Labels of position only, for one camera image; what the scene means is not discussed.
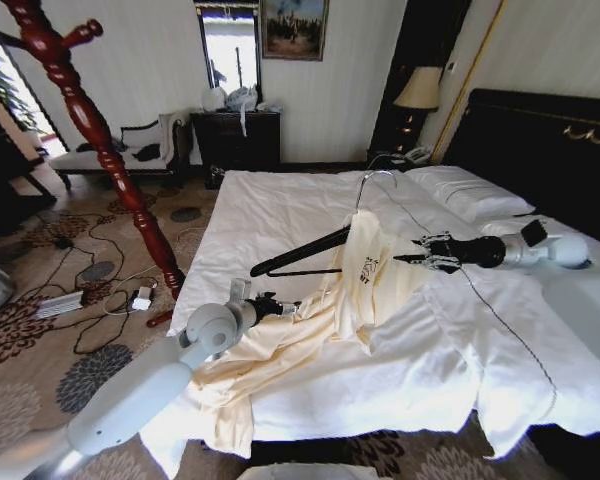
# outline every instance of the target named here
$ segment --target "lamp shade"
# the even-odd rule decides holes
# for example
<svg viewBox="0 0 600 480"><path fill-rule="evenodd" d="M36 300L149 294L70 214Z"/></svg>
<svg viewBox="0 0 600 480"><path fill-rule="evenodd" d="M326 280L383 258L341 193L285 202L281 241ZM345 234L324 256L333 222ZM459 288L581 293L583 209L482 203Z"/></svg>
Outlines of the lamp shade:
<svg viewBox="0 0 600 480"><path fill-rule="evenodd" d="M393 102L398 107L435 110L442 67L416 67L402 93Z"/></svg>

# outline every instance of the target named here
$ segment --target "upholstered bench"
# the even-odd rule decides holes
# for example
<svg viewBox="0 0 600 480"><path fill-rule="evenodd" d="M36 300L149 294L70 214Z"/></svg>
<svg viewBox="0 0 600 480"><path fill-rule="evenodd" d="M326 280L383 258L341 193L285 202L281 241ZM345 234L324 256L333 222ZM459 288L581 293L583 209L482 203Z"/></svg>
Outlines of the upholstered bench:
<svg viewBox="0 0 600 480"><path fill-rule="evenodd" d="M193 148L190 120L192 109L159 115L158 119L141 127L122 127L118 151L130 175L172 175L177 182L186 172ZM65 184L71 188L68 175L102 173L96 152L87 144L48 161Z"/></svg>

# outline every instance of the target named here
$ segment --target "dark wooden dresser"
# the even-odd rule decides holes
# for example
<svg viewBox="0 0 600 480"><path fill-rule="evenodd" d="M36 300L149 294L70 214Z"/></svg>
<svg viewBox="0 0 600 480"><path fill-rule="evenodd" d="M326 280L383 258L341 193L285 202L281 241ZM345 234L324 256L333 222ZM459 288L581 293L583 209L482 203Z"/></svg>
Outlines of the dark wooden dresser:
<svg viewBox="0 0 600 480"><path fill-rule="evenodd" d="M191 114L207 188L219 188L226 170L275 171L280 164L280 114L247 112L247 136L240 114Z"/></svg>

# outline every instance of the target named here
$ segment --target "charger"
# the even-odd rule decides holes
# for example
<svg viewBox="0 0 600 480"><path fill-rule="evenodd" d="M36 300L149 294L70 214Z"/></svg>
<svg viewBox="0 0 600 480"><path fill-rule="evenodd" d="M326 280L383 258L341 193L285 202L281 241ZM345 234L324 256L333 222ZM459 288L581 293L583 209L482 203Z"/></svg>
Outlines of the charger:
<svg viewBox="0 0 600 480"><path fill-rule="evenodd" d="M131 308L135 310L148 310L151 306L151 294L153 289L151 287L140 287L138 295L133 299Z"/></svg>

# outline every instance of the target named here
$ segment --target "wooden coat rack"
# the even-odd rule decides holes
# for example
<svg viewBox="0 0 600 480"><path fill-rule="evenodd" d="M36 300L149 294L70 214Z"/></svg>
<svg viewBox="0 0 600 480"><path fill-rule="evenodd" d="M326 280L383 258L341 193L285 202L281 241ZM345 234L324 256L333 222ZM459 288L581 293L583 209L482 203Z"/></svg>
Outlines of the wooden coat rack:
<svg viewBox="0 0 600 480"><path fill-rule="evenodd" d="M129 177L122 157L114 148L106 120L83 90L80 75L71 63L71 48L102 35L102 26L91 19L63 37L51 26L40 0L1 1L20 26L20 38L0 32L0 40L6 45L27 50L42 63L49 79L58 85L73 123L96 150L98 162L111 177L118 197L132 213L134 225L142 234L151 258L162 270L165 282L176 299L184 274L178 268L173 250L156 218L147 208L142 192Z"/></svg>

